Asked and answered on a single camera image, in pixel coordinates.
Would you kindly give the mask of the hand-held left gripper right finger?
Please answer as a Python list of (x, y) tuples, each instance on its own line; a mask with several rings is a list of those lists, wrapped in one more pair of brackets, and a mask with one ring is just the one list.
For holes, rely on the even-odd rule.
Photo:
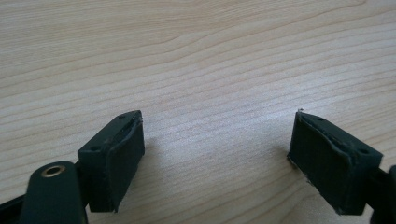
[(288, 158), (339, 215), (360, 215), (383, 154), (324, 118), (295, 114)]

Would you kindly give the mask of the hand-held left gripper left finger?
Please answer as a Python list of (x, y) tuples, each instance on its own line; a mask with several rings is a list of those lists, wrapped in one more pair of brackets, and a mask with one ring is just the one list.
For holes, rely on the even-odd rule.
[(144, 154), (140, 110), (116, 116), (78, 151), (84, 201), (92, 212), (118, 211)]

